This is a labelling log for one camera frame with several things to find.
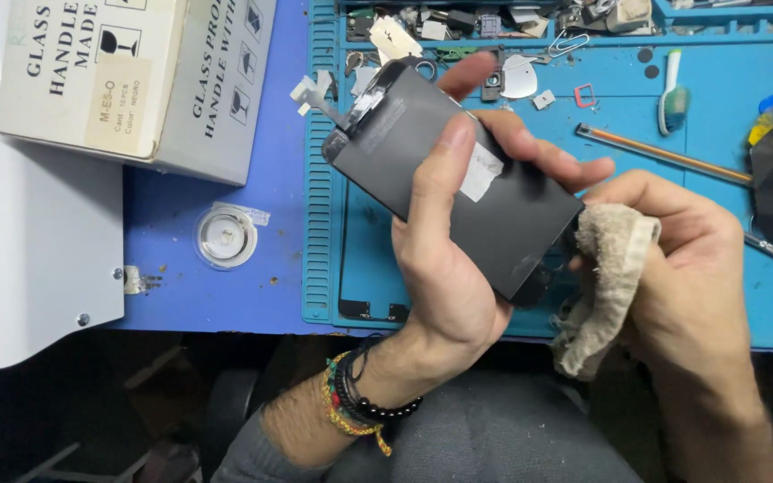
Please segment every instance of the dark floor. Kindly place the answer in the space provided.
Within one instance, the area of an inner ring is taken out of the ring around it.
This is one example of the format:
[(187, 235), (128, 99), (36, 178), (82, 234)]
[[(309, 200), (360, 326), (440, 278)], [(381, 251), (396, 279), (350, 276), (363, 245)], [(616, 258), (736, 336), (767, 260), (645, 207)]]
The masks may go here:
[[(288, 356), (273, 359), (268, 368), (277, 383), (259, 391), (269, 397), (288, 381), (318, 371), (327, 355), (355, 344), (351, 338), (314, 336), (76, 333), (25, 363), (0, 370), (0, 481), (14, 479), (74, 442), (82, 447), (60, 469), (117, 475), (130, 466), (155, 437), (124, 382), (171, 347), (186, 347), (187, 358), (209, 387), (227, 367), (267, 368), (281, 345)], [(773, 411), (773, 354), (757, 354), (754, 360)], [(498, 344), (479, 363), (505, 370), (546, 369), (550, 364), (545, 346), (520, 343)], [(609, 357), (598, 379), (582, 391), (591, 402), (590, 418), (639, 475), (649, 483), (666, 481), (654, 398), (635, 364), (621, 355)], [(188, 419), (187, 428), (182, 437), (198, 439), (198, 415)]]

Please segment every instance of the leather bracelet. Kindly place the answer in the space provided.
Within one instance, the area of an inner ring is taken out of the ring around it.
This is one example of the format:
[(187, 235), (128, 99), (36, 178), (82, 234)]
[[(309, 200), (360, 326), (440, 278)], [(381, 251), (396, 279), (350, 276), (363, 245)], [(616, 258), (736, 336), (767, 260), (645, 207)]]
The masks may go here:
[[(356, 382), (362, 376), (368, 359), (368, 351), (373, 345), (363, 343), (356, 348), (347, 357), (343, 357), (336, 365), (336, 394), (339, 400), (339, 406), (349, 414), (349, 416), (360, 423), (366, 425), (386, 424), (406, 418), (416, 412), (423, 398), (418, 397), (414, 401), (397, 408), (379, 407), (373, 404), (369, 398), (360, 396), (357, 391)], [(360, 374), (354, 377), (352, 368), (354, 361), (362, 355), (363, 365)]]

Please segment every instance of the right hand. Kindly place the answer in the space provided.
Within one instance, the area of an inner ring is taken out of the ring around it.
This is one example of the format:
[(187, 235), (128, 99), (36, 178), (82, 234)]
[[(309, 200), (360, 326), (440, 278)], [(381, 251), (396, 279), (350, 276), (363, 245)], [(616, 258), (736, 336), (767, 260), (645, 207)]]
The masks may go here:
[(650, 247), (631, 305), (634, 324), (624, 333), (656, 386), (684, 390), (727, 416), (761, 408), (750, 359), (739, 220), (710, 199), (642, 170), (596, 186), (583, 200), (621, 203), (660, 219), (660, 240)]

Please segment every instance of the forearm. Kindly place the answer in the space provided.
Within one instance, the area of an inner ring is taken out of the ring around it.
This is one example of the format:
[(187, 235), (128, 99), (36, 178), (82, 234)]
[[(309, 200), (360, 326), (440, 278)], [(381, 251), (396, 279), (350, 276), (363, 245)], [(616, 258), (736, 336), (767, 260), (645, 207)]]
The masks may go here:
[(656, 377), (676, 476), (689, 483), (773, 483), (773, 424), (750, 364), (722, 380)]
[[(402, 330), (370, 350), (369, 361), (357, 382), (361, 395), (380, 407), (400, 407), (443, 382), (420, 364), (424, 341)], [(361, 357), (354, 364), (359, 373)], [(330, 422), (321, 387), (324, 373), (288, 390), (263, 410), (267, 437), (298, 466), (321, 466), (333, 462), (356, 439)]]

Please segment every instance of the paper clip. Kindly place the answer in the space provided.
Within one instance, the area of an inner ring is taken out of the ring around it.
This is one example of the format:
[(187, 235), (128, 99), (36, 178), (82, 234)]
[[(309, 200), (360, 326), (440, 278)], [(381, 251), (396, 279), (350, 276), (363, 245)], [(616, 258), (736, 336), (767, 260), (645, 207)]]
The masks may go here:
[[(548, 55), (550, 55), (552, 58), (559, 57), (564, 53), (569, 53), (570, 51), (573, 51), (577, 47), (583, 47), (589, 43), (589, 35), (580, 34), (574, 37), (563, 38), (562, 40), (560, 40), (560, 38), (563, 37), (563, 34), (565, 34), (565, 29), (560, 30), (559, 35), (557, 35), (556, 38), (553, 39), (553, 43), (548, 46)], [(583, 42), (574, 43), (574, 44), (570, 43), (572, 40), (577, 40), (577, 39), (582, 39)]]

